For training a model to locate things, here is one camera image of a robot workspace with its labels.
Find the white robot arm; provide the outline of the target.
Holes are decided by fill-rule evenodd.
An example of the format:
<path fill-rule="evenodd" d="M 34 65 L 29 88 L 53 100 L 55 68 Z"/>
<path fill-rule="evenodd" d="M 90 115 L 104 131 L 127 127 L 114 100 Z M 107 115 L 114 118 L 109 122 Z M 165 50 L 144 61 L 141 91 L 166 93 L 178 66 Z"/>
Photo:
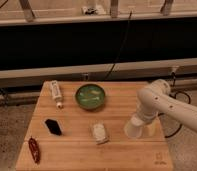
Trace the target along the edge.
<path fill-rule="evenodd" d="M 169 115 L 197 133 L 197 106 L 169 96 L 170 85 L 163 79 L 153 81 L 137 92 L 139 105 L 131 118 L 135 127 L 150 124 L 159 112 Z"/>

